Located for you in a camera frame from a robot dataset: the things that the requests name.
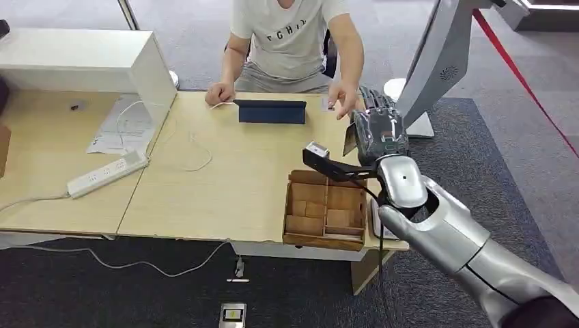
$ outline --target wooden box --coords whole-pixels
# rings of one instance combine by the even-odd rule
[[[0,124],[0,178],[4,176],[8,161],[8,145],[10,144],[10,130]]]
[[[287,184],[283,242],[360,251],[366,235],[366,205],[366,193],[351,182],[293,171]]]

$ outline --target gray shorts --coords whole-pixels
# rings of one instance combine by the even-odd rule
[[[284,79],[268,75],[260,70],[255,63],[249,61],[243,66],[235,89],[238,92],[327,94],[332,79],[322,74],[322,71],[323,68],[320,68],[320,71],[301,79]]]

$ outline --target man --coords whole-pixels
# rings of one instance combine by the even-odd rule
[[[338,120],[353,110],[364,49],[348,14],[347,0],[232,1],[231,35],[223,56],[221,81],[209,87],[209,105],[232,101],[236,90],[328,92],[329,105],[338,100],[342,105]],[[322,74],[322,43],[328,28],[341,58],[340,81]]]

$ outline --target red rope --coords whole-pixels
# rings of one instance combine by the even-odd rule
[[[537,106],[539,106],[539,108],[541,109],[543,114],[545,114],[545,116],[547,117],[547,120],[549,120],[549,122],[551,122],[551,125],[553,125],[553,127],[555,127],[557,132],[559,132],[559,134],[563,138],[563,141],[571,148],[571,150],[573,151],[575,156],[577,156],[577,158],[579,159],[579,154],[577,153],[577,150],[575,149],[575,147],[573,147],[573,145],[571,144],[571,142],[569,141],[567,136],[561,131],[561,129],[557,126],[557,124],[555,124],[555,122],[553,122],[553,119],[551,118],[551,116],[549,116],[549,114],[547,113],[547,111],[545,110],[543,105],[541,105],[541,103],[539,102],[539,99],[537,99],[537,97],[535,96],[535,93],[531,90],[531,87],[528,85],[525,78],[523,77],[523,74],[521,74],[521,72],[519,71],[519,69],[515,65],[515,62],[511,58],[511,56],[509,56],[509,54],[507,53],[507,51],[505,50],[503,45],[498,40],[498,37],[496,36],[496,34],[490,28],[489,23],[485,20],[485,17],[481,13],[481,11],[478,9],[475,9],[472,11],[472,15],[475,17],[475,19],[477,20],[477,22],[479,23],[479,25],[481,26],[481,28],[483,29],[483,31],[485,32],[487,37],[489,38],[490,42],[494,45],[494,47],[496,48],[496,50],[498,51],[500,56],[503,58],[505,63],[507,63],[507,65],[513,71],[515,76],[517,76],[517,79],[519,79],[519,82],[523,85],[523,87],[528,92],[528,94],[531,96],[531,98],[535,101]]]

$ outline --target wooden table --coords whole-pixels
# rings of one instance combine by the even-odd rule
[[[23,197],[60,194],[67,181],[118,158],[86,154],[94,133],[118,94],[22,92],[1,121],[12,130],[0,204]],[[71,111],[74,99],[87,108]],[[304,126],[240,124],[235,105],[209,110],[204,92],[180,92],[143,171],[78,200],[36,202],[0,213],[0,230],[75,235],[125,235],[234,245],[282,245],[287,175],[307,169],[301,150],[310,141],[328,147],[334,160],[357,164],[355,152],[342,158],[346,120],[321,109],[318,95],[238,94],[238,98],[305,100]],[[209,149],[213,159],[198,172]],[[371,182],[370,188],[378,188]],[[361,261],[352,262],[358,294],[378,270],[379,240],[366,231]],[[383,261],[407,250],[385,241]],[[321,258],[333,259],[332,256]]]
[[[337,121],[335,113],[322,111],[320,95],[237,95],[305,100],[305,125],[239,123],[236,105],[210,110],[204,96],[204,92],[178,94],[118,234],[229,239],[234,248],[236,241],[282,244],[287,176],[294,169],[309,169],[302,163],[302,149],[316,141],[330,150],[332,159],[357,164],[356,152],[341,155],[348,121]],[[196,142],[190,142],[190,134]],[[200,145],[212,152],[212,162],[198,172],[184,171],[183,167],[194,168],[207,159]],[[372,182],[371,188],[376,190],[378,182]],[[377,272],[378,245],[378,238],[367,230],[366,256],[352,262],[356,294]],[[408,245],[385,241],[384,248],[387,260]]]
[[[19,92],[1,121],[12,131],[0,204],[28,197],[60,195],[66,183],[118,159],[86,154],[89,142],[119,94]],[[86,108],[72,111],[75,100]],[[135,191],[139,174],[119,180],[90,197],[13,206],[0,213],[0,230],[75,235],[115,234]]]

